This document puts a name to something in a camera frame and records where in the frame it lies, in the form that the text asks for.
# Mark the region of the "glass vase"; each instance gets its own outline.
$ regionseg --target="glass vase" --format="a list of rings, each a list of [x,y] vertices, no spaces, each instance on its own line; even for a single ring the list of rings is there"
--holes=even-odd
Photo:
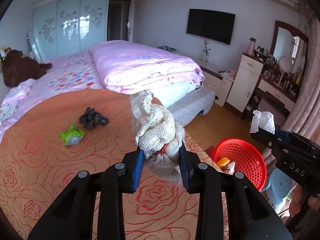
[[[209,56],[210,56],[210,52],[205,53],[205,55],[204,55],[204,61],[205,61],[206,63],[208,63]]]

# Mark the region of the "light blue stool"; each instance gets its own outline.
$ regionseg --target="light blue stool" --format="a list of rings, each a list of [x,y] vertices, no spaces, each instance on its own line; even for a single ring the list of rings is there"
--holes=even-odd
[[[290,178],[281,170],[275,168],[267,177],[267,181],[261,192],[265,191],[273,204],[276,212],[283,208],[286,197],[291,189]]]

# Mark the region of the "pink duvet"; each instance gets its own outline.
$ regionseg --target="pink duvet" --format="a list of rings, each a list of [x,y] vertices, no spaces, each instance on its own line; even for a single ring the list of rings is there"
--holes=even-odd
[[[127,41],[107,41],[90,48],[103,85],[134,94],[189,81],[200,85],[204,76],[190,58]]]

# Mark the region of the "round mirror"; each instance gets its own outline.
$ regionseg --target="round mirror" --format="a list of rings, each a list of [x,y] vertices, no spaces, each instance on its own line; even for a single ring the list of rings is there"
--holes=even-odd
[[[286,73],[291,73],[293,70],[292,60],[285,56],[281,57],[279,60],[279,67],[282,71]]]

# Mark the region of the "wardrobe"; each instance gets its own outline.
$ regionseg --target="wardrobe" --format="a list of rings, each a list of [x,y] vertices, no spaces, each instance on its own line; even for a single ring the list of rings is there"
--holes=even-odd
[[[109,0],[47,0],[34,7],[31,48],[38,61],[107,41]]]

